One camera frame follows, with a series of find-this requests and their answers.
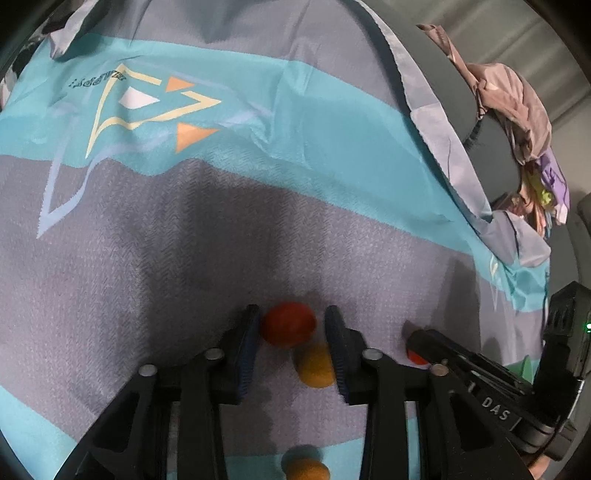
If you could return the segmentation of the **large red tomato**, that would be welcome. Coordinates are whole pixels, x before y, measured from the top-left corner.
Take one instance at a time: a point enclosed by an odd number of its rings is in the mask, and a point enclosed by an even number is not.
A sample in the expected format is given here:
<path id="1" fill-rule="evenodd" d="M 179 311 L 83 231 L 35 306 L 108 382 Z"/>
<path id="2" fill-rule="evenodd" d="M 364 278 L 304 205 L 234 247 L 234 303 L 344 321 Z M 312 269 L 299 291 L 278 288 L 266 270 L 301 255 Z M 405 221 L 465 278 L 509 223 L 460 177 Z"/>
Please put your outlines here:
<path id="1" fill-rule="evenodd" d="M 293 349 L 311 340 L 318 320 L 308 305 L 300 302 L 277 304 L 263 316 L 262 335 L 270 345 Z"/>

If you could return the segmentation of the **brown kiwi lower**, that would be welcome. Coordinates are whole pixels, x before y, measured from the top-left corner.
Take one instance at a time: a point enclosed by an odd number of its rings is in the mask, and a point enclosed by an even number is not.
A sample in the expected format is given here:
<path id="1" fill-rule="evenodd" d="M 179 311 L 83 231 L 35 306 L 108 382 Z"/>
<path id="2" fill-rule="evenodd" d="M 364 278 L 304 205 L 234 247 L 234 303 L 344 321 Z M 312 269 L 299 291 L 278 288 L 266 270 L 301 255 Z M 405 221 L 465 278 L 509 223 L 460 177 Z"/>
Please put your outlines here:
<path id="1" fill-rule="evenodd" d="M 321 461 L 302 458 L 291 461 L 286 467 L 287 480 L 329 480 L 331 472 Z"/>

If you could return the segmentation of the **small red tomato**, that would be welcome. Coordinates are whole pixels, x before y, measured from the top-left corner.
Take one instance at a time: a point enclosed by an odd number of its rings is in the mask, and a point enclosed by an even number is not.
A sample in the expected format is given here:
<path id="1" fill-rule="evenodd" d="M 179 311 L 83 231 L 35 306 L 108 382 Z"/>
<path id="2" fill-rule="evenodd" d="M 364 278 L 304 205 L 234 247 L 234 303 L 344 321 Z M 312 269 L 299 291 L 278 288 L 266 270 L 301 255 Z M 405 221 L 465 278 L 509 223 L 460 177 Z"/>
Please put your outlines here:
<path id="1" fill-rule="evenodd" d="M 421 355 L 416 353 L 415 351 L 408 349 L 407 350 L 407 357 L 408 359 L 415 365 L 415 366 L 428 366 L 430 362 L 423 358 Z"/>

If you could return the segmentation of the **blue grey striped cloth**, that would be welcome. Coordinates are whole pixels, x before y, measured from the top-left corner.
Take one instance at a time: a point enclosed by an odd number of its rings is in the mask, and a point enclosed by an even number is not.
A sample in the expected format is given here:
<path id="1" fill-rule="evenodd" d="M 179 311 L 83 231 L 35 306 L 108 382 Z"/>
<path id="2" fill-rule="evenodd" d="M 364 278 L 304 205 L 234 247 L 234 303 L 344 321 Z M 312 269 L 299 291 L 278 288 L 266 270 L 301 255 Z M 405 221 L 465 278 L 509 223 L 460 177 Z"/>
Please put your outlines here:
<path id="1" fill-rule="evenodd" d="M 434 178 L 353 1 L 63 1 L 16 35 L 1 430 L 31 477 L 249 303 L 338 305 L 398 360 L 479 307 L 472 256 L 402 228 Z"/>

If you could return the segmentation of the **grey sofa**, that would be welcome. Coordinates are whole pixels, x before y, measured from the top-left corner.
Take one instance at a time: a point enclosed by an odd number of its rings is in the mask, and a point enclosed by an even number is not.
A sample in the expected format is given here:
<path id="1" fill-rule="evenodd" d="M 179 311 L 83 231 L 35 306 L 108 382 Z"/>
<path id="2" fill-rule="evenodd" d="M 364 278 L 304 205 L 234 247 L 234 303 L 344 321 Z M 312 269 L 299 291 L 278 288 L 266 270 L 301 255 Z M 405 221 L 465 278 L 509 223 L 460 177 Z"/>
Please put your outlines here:
<path id="1" fill-rule="evenodd" d="M 477 119 L 477 103 L 460 72 L 425 32 L 383 1 L 353 2 L 391 91 L 428 158 L 434 181 L 414 189 L 403 223 L 410 234 L 471 255 L 480 275 L 479 307 L 458 297 L 443 315 L 446 333 L 509 366 L 539 360 L 551 294 L 573 280 L 590 283 L 590 201 L 581 201 L 547 240 L 489 200 L 521 174 L 498 120 Z"/>

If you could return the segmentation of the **tan kiwi upper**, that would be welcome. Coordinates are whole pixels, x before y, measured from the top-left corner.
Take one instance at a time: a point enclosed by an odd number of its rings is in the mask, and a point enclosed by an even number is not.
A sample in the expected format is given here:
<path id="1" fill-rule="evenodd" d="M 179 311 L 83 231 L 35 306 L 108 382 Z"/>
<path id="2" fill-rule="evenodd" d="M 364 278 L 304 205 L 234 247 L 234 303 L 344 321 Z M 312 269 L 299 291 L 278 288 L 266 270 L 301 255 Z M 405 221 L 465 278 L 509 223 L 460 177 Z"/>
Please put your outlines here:
<path id="1" fill-rule="evenodd" d="M 294 352 L 294 368 L 301 382 L 315 389 L 327 388 L 335 383 L 335 371 L 329 346 L 312 343 Z"/>

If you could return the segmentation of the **pile of clothes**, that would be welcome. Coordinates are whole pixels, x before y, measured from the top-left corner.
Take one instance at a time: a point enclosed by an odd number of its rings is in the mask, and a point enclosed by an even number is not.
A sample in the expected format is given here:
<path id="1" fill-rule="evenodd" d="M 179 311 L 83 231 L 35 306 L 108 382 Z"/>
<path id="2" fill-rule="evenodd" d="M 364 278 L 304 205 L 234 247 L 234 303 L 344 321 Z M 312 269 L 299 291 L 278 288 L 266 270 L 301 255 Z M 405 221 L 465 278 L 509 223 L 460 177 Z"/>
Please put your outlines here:
<path id="1" fill-rule="evenodd" d="M 549 238 L 554 225 L 567 223 L 570 191 L 551 149 L 552 126 L 541 99 L 509 66 L 465 61 L 442 26 L 421 24 L 419 28 L 467 82 L 477 102 L 478 118 L 494 113 L 507 135 L 521 176 L 520 190 L 510 197 L 507 209 Z"/>

